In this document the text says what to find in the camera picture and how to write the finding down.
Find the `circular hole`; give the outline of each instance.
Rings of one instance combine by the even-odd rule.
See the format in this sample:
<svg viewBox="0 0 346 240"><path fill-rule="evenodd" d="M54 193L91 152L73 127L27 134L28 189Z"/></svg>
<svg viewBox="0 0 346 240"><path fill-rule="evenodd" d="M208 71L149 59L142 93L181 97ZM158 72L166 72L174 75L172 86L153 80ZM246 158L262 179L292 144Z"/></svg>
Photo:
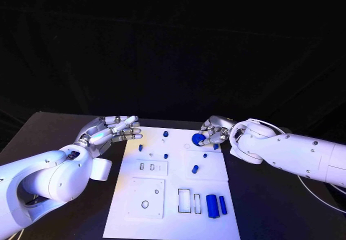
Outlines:
<svg viewBox="0 0 346 240"><path fill-rule="evenodd" d="M151 205L149 201L143 201L143 202L142 202L142 207L143 207L145 209L149 207L149 205Z"/></svg>

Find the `blue object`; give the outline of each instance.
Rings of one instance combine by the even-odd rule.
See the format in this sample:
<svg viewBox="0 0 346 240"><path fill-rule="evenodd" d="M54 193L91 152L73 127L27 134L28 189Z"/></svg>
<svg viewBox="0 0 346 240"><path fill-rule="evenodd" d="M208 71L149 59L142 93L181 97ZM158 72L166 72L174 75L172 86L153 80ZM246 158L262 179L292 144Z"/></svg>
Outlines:
<svg viewBox="0 0 346 240"><path fill-rule="evenodd" d="M213 195L207 195L207 206L208 206L208 216L213 219L217 219L221 217L221 213L220 213L220 206L218 206L218 199L217 196Z"/></svg>
<svg viewBox="0 0 346 240"><path fill-rule="evenodd" d="M228 214L228 209L227 209L227 204L226 204L226 198L224 196L220 196L220 205L221 205L221 211L223 211L223 214Z"/></svg>
<svg viewBox="0 0 346 240"><path fill-rule="evenodd" d="M200 166L195 165L195 167L194 167L194 169L192 169L192 173L197 174L198 170L200 170Z"/></svg>
<svg viewBox="0 0 346 240"><path fill-rule="evenodd" d="M204 134L197 133L192 136L192 142L200 147L201 147L200 142L204 141L205 139L207 139L207 136Z"/></svg>

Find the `black table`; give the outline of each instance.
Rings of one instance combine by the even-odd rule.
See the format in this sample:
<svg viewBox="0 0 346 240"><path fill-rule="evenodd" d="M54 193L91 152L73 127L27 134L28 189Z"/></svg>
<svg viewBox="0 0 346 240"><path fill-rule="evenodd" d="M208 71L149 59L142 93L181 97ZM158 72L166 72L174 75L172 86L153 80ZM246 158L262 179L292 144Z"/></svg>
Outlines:
<svg viewBox="0 0 346 240"><path fill-rule="evenodd" d="M71 144L94 118L38 112L0 153L0 165ZM190 130L202 126L202 122L153 119L140 119L140 123L146 127ZM109 180L90 180L80 197L25 229L22 240L103 239L126 145L128 142L113 144L102 156L113 161ZM221 148L241 239L346 239L345 215L313 197L298 176L266 162L256 165L240 160L230 154L230 142ZM338 206L326 185L311 179L305 182Z"/></svg>

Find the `white robotic arm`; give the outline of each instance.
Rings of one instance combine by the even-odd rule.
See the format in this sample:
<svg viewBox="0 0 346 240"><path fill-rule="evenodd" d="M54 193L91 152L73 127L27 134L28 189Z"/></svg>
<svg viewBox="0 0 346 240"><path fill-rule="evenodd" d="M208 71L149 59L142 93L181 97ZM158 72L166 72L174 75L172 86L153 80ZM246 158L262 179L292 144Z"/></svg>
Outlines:
<svg viewBox="0 0 346 240"><path fill-rule="evenodd" d="M113 162L99 156L112 143L143 137L138 120L138 116L99 117L81 129L74 144L0 166L0 239L74 200L90 178L107 180ZM40 196L31 203L18 194L21 185Z"/></svg>
<svg viewBox="0 0 346 240"><path fill-rule="evenodd" d="M285 133L270 123L249 119L237 122L211 116L192 141L198 146L231 142L231 154L249 163L269 164L306 178L346 185L346 146L308 136Z"/></svg>

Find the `blue cylinder in hand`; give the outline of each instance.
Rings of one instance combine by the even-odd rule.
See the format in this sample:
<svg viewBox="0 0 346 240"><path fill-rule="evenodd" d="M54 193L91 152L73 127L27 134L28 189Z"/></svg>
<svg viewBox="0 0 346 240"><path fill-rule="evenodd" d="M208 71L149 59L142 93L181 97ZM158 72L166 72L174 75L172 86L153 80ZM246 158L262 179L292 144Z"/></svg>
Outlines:
<svg viewBox="0 0 346 240"><path fill-rule="evenodd" d="M200 166L195 165L195 167L194 167L194 169L192 169L192 173L197 174L198 170L200 170Z"/></svg>
<svg viewBox="0 0 346 240"><path fill-rule="evenodd" d="M221 213L220 213L218 199L214 194L207 195L207 207L208 207L210 218L213 218L213 219L220 218Z"/></svg>
<svg viewBox="0 0 346 240"><path fill-rule="evenodd" d="M226 198L224 196L220 196L220 205L221 205L221 211L223 211L223 214L228 214L228 209L227 209L227 204L226 204Z"/></svg>

